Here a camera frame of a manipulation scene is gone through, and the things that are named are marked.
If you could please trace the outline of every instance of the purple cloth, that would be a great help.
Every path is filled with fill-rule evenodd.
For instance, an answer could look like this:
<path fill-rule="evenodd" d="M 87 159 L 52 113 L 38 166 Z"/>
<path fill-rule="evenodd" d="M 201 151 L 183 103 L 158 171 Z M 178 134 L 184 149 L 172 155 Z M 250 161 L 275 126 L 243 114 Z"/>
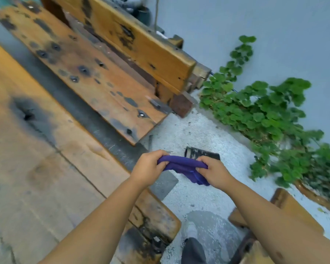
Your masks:
<path fill-rule="evenodd" d="M 185 175 L 193 183 L 209 186 L 207 179 L 196 171 L 196 168 L 208 168 L 203 162 L 177 155 L 164 155 L 159 158 L 158 164 L 163 161 L 169 161 L 164 170 L 174 170 Z"/>

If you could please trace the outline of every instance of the shoe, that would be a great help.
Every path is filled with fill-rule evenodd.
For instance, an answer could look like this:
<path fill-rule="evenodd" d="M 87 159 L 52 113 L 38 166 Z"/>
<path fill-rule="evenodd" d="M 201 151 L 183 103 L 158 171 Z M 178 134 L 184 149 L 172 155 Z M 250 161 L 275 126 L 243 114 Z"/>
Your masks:
<path fill-rule="evenodd" d="M 196 225 L 191 221 L 186 221 L 184 226 L 184 239 L 187 240 L 190 237 L 193 237 L 195 239 L 198 238 L 198 231 L 196 228 Z"/>

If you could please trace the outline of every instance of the green plant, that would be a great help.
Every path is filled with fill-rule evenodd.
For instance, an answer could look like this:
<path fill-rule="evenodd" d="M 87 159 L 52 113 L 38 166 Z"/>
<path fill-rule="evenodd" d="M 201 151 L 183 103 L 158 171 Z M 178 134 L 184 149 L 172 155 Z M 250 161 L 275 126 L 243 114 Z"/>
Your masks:
<path fill-rule="evenodd" d="M 252 141 L 256 162 L 251 164 L 251 179 L 280 172 L 278 185 L 288 187 L 300 179 L 330 199 L 330 146 L 317 145 L 324 134 L 321 130 L 305 131 L 298 124 L 305 113 L 297 107 L 311 83 L 300 78 L 288 78 L 278 86 L 255 81 L 233 91 L 232 83 L 253 55 L 248 43 L 256 39 L 241 36 L 239 40 L 243 44 L 230 53 L 232 60 L 204 84 L 200 106 L 210 108 L 216 119 Z M 311 146 L 314 142 L 318 149 Z"/>

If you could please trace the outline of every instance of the white wall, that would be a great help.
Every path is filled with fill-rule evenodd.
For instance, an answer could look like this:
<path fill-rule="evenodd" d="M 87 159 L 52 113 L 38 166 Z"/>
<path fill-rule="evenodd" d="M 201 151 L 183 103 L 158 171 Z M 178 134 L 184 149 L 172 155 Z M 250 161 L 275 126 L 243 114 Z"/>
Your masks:
<path fill-rule="evenodd" d="M 147 7 L 154 15 L 155 0 Z M 183 37 L 184 50 L 214 71 L 240 35 L 255 35 L 254 56 L 235 88 L 309 80 L 302 124 L 323 130 L 330 143 L 330 0 L 160 0 L 158 25 Z"/>

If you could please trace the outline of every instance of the dark pants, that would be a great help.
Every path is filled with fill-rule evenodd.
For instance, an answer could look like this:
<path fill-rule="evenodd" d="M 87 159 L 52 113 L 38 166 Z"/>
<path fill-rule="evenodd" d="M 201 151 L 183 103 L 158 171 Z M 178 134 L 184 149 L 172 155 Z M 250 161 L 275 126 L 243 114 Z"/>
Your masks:
<path fill-rule="evenodd" d="M 181 264 L 205 264 L 206 255 L 202 245 L 196 238 L 190 237 L 185 241 L 182 251 Z"/>

